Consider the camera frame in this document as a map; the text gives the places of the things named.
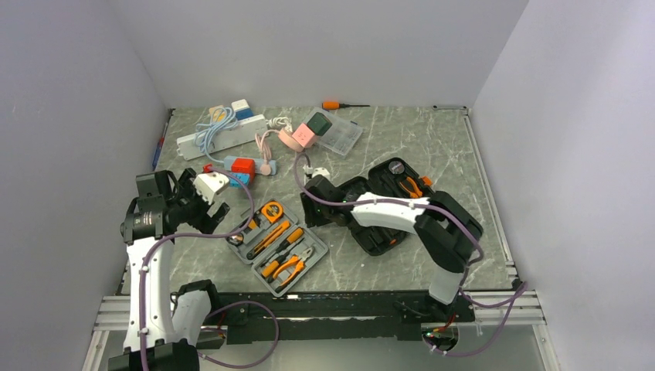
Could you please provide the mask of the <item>light blue power strip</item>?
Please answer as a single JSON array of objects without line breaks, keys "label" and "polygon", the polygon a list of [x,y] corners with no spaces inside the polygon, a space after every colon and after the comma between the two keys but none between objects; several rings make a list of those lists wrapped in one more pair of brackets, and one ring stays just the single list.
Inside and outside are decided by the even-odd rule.
[{"label": "light blue power strip", "polygon": [[[223,159],[223,165],[225,170],[230,170],[232,162],[236,158],[246,158],[246,157],[237,157],[237,156],[226,156]],[[277,163],[274,160],[264,160],[262,158],[252,158],[256,163],[256,174],[269,176],[276,175],[277,173]]]}]

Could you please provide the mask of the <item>red cube adapter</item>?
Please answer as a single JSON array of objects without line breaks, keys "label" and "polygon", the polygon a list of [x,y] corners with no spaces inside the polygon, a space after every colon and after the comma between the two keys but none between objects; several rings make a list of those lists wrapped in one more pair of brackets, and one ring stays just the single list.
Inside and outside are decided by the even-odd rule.
[{"label": "red cube adapter", "polygon": [[247,174],[252,178],[256,174],[256,163],[251,158],[236,158],[232,162],[230,170],[233,173]]}]

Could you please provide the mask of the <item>grey tool case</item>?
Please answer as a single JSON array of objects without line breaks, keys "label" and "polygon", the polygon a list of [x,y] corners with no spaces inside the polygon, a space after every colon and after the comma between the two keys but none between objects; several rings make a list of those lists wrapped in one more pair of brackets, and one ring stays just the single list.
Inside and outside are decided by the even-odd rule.
[{"label": "grey tool case", "polygon": [[249,213],[242,213],[242,231],[227,237],[226,242],[266,289],[280,298],[290,293],[329,248],[281,201],[268,200],[250,221]]}]

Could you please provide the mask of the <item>pink cube socket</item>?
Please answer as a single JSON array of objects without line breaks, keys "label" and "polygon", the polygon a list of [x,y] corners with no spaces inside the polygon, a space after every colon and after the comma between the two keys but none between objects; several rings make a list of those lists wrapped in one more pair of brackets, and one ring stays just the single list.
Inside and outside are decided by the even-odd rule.
[{"label": "pink cube socket", "polygon": [[319,138],[306,123],[302,123],[291,135],[297,143],[297,151],[303,151],[310,148]]}]

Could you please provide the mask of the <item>white power strip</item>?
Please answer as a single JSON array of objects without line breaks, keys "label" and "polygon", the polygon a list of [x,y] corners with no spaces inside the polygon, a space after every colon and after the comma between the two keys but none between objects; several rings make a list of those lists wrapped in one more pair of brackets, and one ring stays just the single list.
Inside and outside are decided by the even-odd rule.
[{"label": "white power strip", "polygon": [[200,123],[195,132],[176,139],[177,155],[190,161],[255,140],[268,129],[266,118],[258,114],[240,121]]}]

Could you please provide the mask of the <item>clear plastic organizer box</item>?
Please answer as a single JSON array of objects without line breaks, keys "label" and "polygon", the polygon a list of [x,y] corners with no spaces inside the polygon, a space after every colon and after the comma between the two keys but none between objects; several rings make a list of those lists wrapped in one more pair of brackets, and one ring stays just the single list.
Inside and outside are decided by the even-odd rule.
[{"label": "clear plastic organizer box", "polygon": [[346,156],[353,149],[364,131],[361,125],[319,107],[314,107],[303,122],[308,124],[314,118],[331,122],[327,131],[318,138],[317,144],[341,156]]}]

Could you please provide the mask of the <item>dark green cube adapter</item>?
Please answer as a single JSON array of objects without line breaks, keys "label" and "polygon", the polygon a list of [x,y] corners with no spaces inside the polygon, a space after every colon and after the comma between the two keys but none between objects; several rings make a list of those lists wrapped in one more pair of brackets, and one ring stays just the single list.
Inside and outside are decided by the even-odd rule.
[{"label": "dark green cube adapter", "polygon": [[323,136],[332,127],[332,122],[321,112],[315,112],[306,122],[307,127],[317,136]]}]

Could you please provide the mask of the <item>white and blue cube adapter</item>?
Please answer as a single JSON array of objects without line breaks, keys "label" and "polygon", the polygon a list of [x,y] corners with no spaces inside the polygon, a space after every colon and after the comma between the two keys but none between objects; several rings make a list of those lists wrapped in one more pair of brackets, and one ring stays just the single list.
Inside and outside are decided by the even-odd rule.
[{"label": "white and blue cube adapter", "polygon": [[233,101],[231,103],[231,108],[237,121],[245,120],[253,116],[253,110],[246,99]]}]

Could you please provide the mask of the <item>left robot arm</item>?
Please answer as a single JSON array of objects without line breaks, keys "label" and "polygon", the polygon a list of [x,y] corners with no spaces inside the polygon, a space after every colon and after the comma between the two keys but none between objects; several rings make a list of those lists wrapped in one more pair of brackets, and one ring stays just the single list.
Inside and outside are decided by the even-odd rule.
[{"label": "left robot arm", "polygon": [[209,280],[170,287],[175,233],[188,224],[211,234],[229,212],[222,203],[211,214],[227,176],[186,168],[176,177],[158,171],[136,178],[137,196],[120,225],[130,264],[130,317],[123,352],[109,370],[198,370],[196,348],[202,324],[222,314],[216,286]]}]

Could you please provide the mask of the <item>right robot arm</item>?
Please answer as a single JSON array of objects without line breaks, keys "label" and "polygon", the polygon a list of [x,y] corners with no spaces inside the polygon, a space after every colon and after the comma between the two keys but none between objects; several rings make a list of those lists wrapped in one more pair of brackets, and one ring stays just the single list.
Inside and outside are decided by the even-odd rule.
[{"label": "right robot arm", "polygon": [[453,314],[474,252],[482,257],[481,224],[449,193],[419,198],[347,193],[322,175],[300,187],[301,195],[318,206],[318,215],[344,226],[382,227],[416,235],[436,265],[426,312],[443,321]]}]

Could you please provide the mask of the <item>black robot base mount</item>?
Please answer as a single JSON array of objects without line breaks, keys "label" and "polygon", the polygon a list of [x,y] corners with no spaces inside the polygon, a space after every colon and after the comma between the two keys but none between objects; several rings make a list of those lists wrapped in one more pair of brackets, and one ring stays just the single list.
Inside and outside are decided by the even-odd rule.
[{"label": "black robot base mount", "polygon": [[425,290],[317,291],[280,298],[263,292],[221,292],[202,323],[219,328],[229,345],[258,341],[377,339],[419,341],[435,328],[454,328],[475,320],[472,305],[457,298],[434,301]]}]

